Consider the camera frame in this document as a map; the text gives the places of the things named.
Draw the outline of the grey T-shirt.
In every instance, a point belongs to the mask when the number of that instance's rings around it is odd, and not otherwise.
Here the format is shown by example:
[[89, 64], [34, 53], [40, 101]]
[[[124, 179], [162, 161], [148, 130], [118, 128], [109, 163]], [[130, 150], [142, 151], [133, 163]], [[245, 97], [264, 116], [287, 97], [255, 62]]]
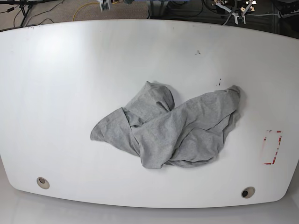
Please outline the grey T-shirt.
[[146, 82], [127, 103], [107, 115], [90, 139], [138, 156], [144, 168], [194, 168], [214, 161], [238, 120], [241, 92], [231, 86], [175, 106], [170, 89]]

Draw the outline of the white power strip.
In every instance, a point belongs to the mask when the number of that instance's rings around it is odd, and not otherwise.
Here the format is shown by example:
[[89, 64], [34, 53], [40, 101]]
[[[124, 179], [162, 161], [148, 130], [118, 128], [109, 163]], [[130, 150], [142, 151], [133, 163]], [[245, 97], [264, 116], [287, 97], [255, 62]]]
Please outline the white power strip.
[[297, 16], [297, 15], [299, 15], [298, 5], [283, 7], [278, 13], [278, 17], [282, 19], [289, 18], [292, 16]]

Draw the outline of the red tape rectangle marking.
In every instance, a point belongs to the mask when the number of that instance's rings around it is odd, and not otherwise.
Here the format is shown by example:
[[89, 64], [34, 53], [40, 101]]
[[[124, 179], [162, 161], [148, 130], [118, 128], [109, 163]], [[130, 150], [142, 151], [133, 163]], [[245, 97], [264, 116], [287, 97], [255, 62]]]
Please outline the red tape rectangle marking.
[[262, 145], [262, 164], [274, 165], [282, 139], [282, 131], [267, 130]]

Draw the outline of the black tripod stand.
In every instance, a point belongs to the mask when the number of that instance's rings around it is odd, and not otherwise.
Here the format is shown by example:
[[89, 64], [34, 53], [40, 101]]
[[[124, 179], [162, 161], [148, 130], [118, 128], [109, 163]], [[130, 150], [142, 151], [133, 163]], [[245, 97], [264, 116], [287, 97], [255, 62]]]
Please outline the black tripod stand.
[[[1, 0], [0, 4], [1, 5], [10, 5], [14, 6], [6, 11], [1, 12], [3, 13], [10, 13], [14, 11], [15, 8], [19, 8], [19, 12], [16, 14], [13, 20], [13, 28], [22, 28], [24, 27], [24, 22], [30, 12], [30, 10], [33, 8], [33, 6], [38, 5], [38, 4], [43, 4], [43, 3], [48, 3], [48, 2], [54, 2], [56, 0]], [[19, 26], [16, 26], [15, 20], [19, 14], [22, 14], [23, 18]]]

